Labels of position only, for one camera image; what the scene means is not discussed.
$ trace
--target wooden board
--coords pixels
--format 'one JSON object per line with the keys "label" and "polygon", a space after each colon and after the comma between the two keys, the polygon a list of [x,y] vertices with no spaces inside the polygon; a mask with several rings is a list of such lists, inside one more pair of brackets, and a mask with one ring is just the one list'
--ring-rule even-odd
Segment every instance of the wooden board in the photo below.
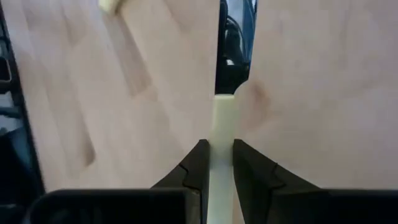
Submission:
{"label": "wooden board", "polygon": [[[210,129],[218,2],[2,0],[47,190],[149,187]],[[238,137],[320,187],[398,187],[398,3],[259,1]]]}

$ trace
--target plywood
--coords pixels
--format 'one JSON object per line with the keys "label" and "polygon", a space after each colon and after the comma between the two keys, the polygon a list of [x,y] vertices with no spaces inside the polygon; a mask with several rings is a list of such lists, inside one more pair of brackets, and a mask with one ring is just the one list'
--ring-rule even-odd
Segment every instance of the plywood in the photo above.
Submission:
{"label": "plywood", "polygon": [[[207,138],[218,2],[2,5],[47,190],[149,187]],[[260,0],[238,137],[321,187],[398,188],[397,6]]]}

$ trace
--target wooden surface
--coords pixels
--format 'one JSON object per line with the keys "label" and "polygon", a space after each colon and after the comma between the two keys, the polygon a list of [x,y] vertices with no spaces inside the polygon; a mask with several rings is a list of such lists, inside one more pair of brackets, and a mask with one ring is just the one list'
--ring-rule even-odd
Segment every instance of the wooden surface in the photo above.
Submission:
{"label": "wooden surface", "polygon": [[[149,187],[210,130],[218,2],[2,0],[47,190]],[[238,137],[320,187],[398,188],[394,0],[259,0]]]}

